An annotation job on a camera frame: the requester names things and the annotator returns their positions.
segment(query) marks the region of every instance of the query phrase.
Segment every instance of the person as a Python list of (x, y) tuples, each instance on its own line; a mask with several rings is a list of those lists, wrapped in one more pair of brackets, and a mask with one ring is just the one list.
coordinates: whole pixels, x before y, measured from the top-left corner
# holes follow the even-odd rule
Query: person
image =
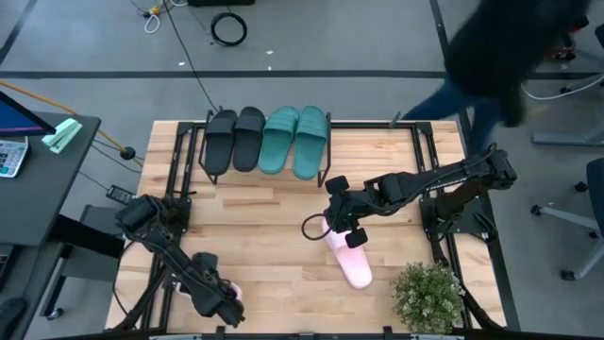
[(520, 125), (520, 85), (591, 0), (481, 0), (445, 51), (445, 83), (405, 120), (438, 120), (469, 107), (468, 152), (484, 149), (494, 127)]

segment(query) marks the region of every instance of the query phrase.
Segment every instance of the black jacket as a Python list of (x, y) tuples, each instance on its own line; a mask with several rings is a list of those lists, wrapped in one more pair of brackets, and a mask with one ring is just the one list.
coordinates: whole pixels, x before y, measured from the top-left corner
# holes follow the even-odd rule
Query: black jacket
[(445, 68), (472, 95), (499, 99), (507, 126), (522, 121), (520, 84), (590, 0), (481, 0), (451, 41)]

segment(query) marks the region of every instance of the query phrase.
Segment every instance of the yellow cable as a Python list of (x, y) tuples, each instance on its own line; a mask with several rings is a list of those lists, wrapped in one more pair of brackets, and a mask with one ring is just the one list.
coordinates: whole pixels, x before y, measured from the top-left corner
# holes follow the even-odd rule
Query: yellow cable
[[(75, 115), (75, 116), (79, 116), (80, 115), (79, 113), (75, 112), (74, 110), (72, 110), (72, 109), (70, 109), (70, 108), (68, 108), (68, 107), (66, 107), (66, 106), (64, 106), (64, 105), (62, 105), (60, 103), (57, 103), (56, 101), (54, 101), (52, 99), (45, 98), (45, 97), (43, 97), (41, 95), (37, 95), (37, 94), (31, 93), (30, 91), (24, 90), (22, 88), (19, 88), (17, 86), (12, 85), (12, 84), (8, 84), (6, 81), (0, 80), (0, 85), (8, 87), (9, 89), (11, 89), (13, 91), (16, 91), (18, 93), (25, 94), (25, 95), (28, 95), (28, 96), (30, 96), (32, 98), (38, 99), (38, 100), (40, 100), (40, 101), (42, 101), (42, 102), (44, 102), (46, 104), (50, 104), (50, 105), (52, 105), (54, 107), (60, 108), (60, 109), (62, 109), (64, 111), (67, 111), (67, 112), (71, 113), (72, 115)], [(100, 133), (103, 137), (105, 137), (108, 141), (110, 141), (113, 145), (115, 145), (115, 147), (119, 148), (122, 152), (126, 152), (126, 149), (123, 146), (121, 146), (119, 143), (117, 143), (114, 139), (112, 139), (105, 131), (103, 131), (102, 129), (99, 129), (98, 133)], [(140, 163), (137, 159), (134, 158), (132, 160), (135, 163), (137, 163), (138, 165), (143, 166), (143, 164)]]

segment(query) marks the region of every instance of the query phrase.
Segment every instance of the teal slide sandal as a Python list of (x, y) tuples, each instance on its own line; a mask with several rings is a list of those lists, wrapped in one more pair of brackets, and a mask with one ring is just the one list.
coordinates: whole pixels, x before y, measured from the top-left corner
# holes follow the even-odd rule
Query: teal slide sandal
[(306, 107), (300, 113), (295, 131), (294, 175), (314, 179), (319, 172), (327, 141), (327, 118), (317, 107)]
[(294, 139), (298, 115), (294, 107), (283, 107), (266, 121), (258, 160), (258, 168), (264, 174), (278, 174), (283, 169)]

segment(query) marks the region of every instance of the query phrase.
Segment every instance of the computer monitor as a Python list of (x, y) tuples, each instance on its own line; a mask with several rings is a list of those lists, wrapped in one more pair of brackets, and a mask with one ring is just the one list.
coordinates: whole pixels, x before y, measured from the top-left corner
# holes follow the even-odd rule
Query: computer monitor
[(55, 134), (55, 128), (0, 92), (0, 137)]

